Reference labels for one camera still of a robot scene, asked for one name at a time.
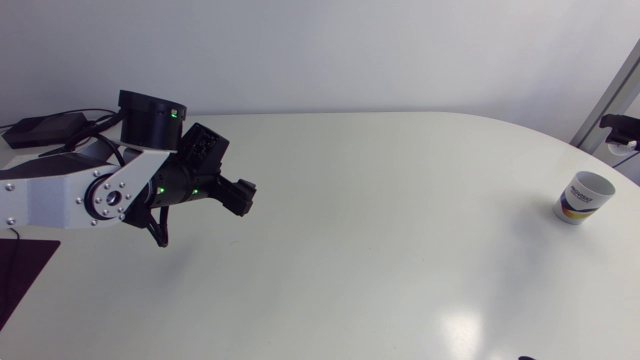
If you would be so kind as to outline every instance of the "mug logo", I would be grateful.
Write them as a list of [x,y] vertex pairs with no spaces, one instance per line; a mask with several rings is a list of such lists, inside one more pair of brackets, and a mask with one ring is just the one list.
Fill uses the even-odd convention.
[[566,196],[564,196],[564,192],[562,193],[562,195],[560,195],[560,205],[562,205],[562,212],[566,215],[566,217],[572,218],[572,219],[582,219],[582,218],[589,217],[591,216],[591,214],[596,212],[597,209],[599,209],[599,208],[595,208],[595,209],[577,210],[573,208],[573,206],[569,205],[569,202],[566,200]]
[[571,185],[571,193],[574,194],[575,197],[577,197],[578,199],[580,199],[580,200],[582,200],[584,202],[589,202],[589,201],[593,200],[592,198],[590,198],[587,195],[584,195],[583,193],[578,191],[578,189],[574,188],[573,185]]

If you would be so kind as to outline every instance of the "black power supply box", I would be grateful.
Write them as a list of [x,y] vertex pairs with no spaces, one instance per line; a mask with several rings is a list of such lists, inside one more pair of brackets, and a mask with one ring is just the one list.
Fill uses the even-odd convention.
[[29,117],[20,120],[2,137],[12,149],[65,143],[88,121],[83,113],[50,117]]

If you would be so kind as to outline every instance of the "white mug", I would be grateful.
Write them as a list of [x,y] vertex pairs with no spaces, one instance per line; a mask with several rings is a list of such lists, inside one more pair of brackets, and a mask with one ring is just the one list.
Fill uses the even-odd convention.
[[616,193],[602,175],[580,171],[573,176],[554,205],[554,213],[569,224],[581,224]]

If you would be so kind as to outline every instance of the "white wall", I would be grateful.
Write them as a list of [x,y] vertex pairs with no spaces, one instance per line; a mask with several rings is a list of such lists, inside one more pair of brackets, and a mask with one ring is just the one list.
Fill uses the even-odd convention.
[[190,114],[459,111],[568,141],[637,41],[637,0],[5,1],[0,123],[121,88]]

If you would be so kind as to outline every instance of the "tabletop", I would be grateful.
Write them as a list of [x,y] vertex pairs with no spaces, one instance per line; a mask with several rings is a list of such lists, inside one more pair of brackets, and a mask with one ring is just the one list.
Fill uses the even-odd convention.
[[[454,113],[194,122],[230,140],[225,177],[257,184],[249,214],[174,206],[166,249],[125,224],[20,228],[62,244],[0,332],[1,359],[640,353],[640,189],[582,151]],[[570,225],[552,205],[580,170],[617,193]]]

